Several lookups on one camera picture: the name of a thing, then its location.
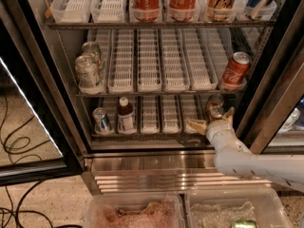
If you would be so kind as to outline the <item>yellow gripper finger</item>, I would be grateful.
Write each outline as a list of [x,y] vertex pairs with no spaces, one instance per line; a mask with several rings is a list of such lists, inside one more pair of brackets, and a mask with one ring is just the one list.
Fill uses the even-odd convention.
[[186,123],[201,135],[206,134],[207,122],[205,120],[187,119]]
[[234,115],[235,115],[235,109],[233,107],[230,107],[229,110],[222,116],[222,119],[227,121],[229,124],[232,124]]

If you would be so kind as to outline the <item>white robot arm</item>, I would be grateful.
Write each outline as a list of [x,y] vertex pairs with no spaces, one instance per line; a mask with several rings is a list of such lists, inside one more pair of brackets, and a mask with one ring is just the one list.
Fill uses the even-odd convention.
[[187,119],[187,124],[205,135],[215,148],[214,165],[227,176],[257,176],[304,192],[303,155],[257,155],[238,139],[232,127],[235,109],[231,107],[218,118],[208,121]]

